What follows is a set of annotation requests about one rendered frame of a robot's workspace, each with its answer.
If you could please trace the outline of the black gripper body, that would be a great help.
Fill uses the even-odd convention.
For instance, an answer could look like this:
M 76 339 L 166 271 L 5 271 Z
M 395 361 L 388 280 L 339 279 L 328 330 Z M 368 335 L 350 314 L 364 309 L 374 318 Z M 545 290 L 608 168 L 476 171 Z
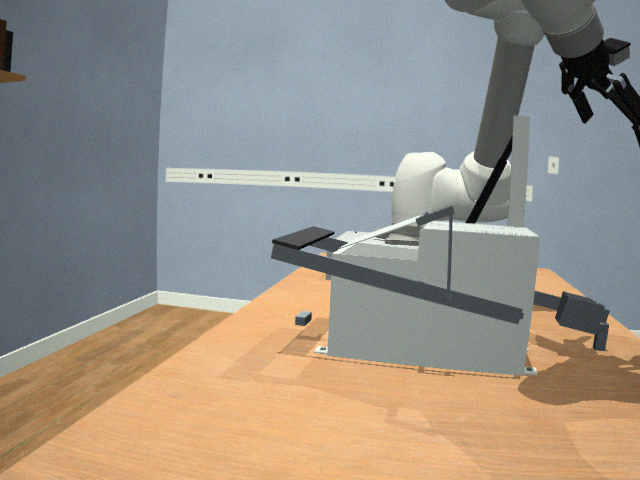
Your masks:
M 571 76 L 580 79 L 586 78 L 584 84 L 588 88 L 593 89 L 589 84 L 592 79 L 596 80 L 605 90 L 611 85 L 606 75 L 608 73 L 613 75 L 613 73 L 609 69 L 609 53 L 603 39 L 594 50 L 583 56 L 561 58 Z

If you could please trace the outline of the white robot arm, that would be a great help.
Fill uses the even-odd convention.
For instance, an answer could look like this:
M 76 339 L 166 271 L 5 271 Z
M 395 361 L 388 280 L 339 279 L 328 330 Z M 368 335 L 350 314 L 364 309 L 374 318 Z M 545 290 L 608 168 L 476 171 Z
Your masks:
M 456 11 L 494 20 L 498 36 L 475 151 L 459 170 L 446 168 L 436 153 L 407 154 L 394 180 L 392 225 L 450 206 L 453 220 L 467 221 L 512 137 L 534 45 L 545 35 L 555 54 L 575 58 L 594 50 L 604 35 L 595 0 L 444 1 Z M 510 172 L 507 160 L 476 222 L 508 218 Z

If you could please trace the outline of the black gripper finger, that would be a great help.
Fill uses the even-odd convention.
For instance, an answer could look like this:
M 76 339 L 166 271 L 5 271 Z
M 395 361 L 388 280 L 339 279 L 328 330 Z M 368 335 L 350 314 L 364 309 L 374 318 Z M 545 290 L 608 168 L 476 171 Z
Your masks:
M 574 86 L 574 77 L 572 77 L 565 65 L 564 62 L 562 61 L 560 64 L 560 69 L 562 71 L 562 86 L 561 86 L 561 91 L 562 93 L 569 94 L 571 100 L 573 101 L 578 114 L 582 120 L 583 123 L 587 123 L 589 121 L 589 119 L 594 115 L 592 112 L 592 109 L 589 105 L 589 102 L 585 96 L 585 93 L 582 91 L 585 87 L 585 81 L 586 79 L 580 79 L 578 78 L 575 86 Z M 583 87 L 583 89 L 582 89 Z
M 606 92 L 594 79 L 592 79 L 589 84 L 598 90 L 605 99 L 610 99 L 634 124 L 631 128 L 634 129 L 640 147 L 640 96 L 632 87 L 624 73 L 621 73 L 619 76 L 608 73 L 606 77 L 614 86 L 609 92 Z

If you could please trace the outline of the black long thin rod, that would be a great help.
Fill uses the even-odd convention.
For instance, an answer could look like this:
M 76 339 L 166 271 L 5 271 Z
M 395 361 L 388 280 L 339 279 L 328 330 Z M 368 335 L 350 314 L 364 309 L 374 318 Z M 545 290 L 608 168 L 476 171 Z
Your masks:
M 501 158 L 499 158 L 492 174 L 489 177 L 488 182 L 486 183 L 481 195 L 479 196 L 472 212 L 470 213 L 466 223 L 473 223 L 475 224 L 478 217 L 480 216 L 487 200 L 489 199 L 497 181 L 499 180 L 506 164 L 507 164 L 507 160 L 510 156 L 512 152 L 512 137 L 502 155 Z

